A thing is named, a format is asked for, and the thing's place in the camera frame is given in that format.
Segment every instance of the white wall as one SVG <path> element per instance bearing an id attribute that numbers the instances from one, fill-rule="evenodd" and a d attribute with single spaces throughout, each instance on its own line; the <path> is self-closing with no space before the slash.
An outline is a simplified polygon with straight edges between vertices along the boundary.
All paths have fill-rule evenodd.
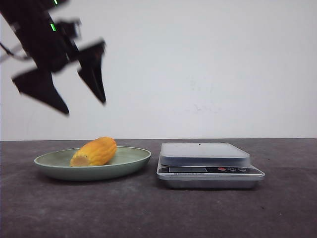
<path id="1" fill-rule="evenodd" d="M 19 95 L 1 65 L 1 139 L 317 138 L 317 1 L 73 0 L 78 46 L 103 37 L 107 105 L 73 64 L 53 77 L 70 116 Z M 1 41 L 18 40 L 1 21 Z"/>

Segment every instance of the digital kitchen scale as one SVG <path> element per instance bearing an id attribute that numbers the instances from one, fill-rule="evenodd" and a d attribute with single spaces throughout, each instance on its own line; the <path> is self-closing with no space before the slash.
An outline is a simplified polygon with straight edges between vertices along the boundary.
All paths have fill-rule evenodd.
<path id="1" fill-rule="evenodd" d="M 157 175 L 173 188 L 252 188 L 265 173 L 228 143 L 163 143 Z"/>

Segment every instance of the green led light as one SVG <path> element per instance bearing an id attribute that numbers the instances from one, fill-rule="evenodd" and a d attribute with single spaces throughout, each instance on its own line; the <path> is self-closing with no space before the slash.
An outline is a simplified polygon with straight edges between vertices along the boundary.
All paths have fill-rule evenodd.
<path id="1" fill-rule="evenodd" d="M 52 28 L 53 31 L 56 31 L 56 27 L 55 27 L 54 23 L 51 23 L 51 28 Z"/>

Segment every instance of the ceramic plate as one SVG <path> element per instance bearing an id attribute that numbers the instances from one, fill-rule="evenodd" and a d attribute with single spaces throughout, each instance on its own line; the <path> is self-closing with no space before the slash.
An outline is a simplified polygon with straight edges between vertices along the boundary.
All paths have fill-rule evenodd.
<path id="1" fill-rule="evenodd" d="M 54 179 L 92 181 L 133 173 L 145 166 L 151 157 L 148 150 L 118 146 L 114 157 L 105 165 L 71 167 L 69 162 L 77 150 L 79 148 L 51 152 L 35 158 L 34 162 L 40 172 Z"/>

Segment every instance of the dark tabletop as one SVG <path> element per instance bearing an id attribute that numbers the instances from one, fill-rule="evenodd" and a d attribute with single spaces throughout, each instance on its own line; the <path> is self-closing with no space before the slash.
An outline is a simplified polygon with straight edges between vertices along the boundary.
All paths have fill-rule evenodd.
<path id="1" fill-rule="evenodd" d="M 163 142 L 228 142 L 266 173 L 251 190 L 170 189 L 156 175 Z M 316 238 L 317 139 L 117 140 L 152 152 L 110 180 L 48 178 L 33 160 L 87 141 L 1 142 L 2 238 Z"/>

